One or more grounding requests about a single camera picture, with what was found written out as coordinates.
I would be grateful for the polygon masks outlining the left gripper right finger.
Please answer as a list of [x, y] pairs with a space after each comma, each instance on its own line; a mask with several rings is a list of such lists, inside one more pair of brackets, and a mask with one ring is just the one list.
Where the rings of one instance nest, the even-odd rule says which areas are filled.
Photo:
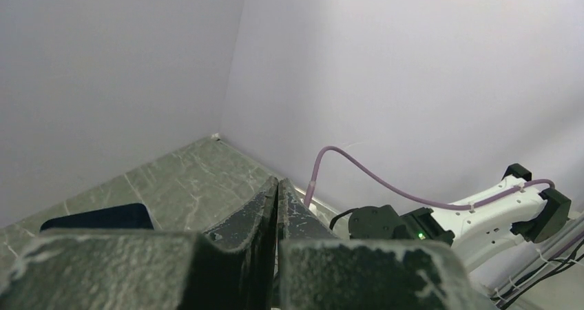
[[442, 242], [338, 238], [278, 184], [281, 309], [493, 309]]

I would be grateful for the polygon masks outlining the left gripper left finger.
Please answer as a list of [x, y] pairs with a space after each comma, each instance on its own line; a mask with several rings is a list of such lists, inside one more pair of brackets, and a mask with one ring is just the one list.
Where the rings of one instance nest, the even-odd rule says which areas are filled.
[[278, 180], [205, 231], [50, 229], [1, 280], [2, 309], [268, 309]]

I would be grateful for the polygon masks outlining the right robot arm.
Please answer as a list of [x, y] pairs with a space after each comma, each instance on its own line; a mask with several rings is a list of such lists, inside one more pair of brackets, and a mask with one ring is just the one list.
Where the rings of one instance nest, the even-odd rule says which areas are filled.
[[360, 207], [338, 214], [329, 227], [346, 217], [352, 239], [444, 242], [472, 271], [509, 248], [553, 237], [569, 220], [571, 204], [550, 180], [534, 179], [514, 163], [498, 184], [454, 203], [406, 214], [390, 205]]

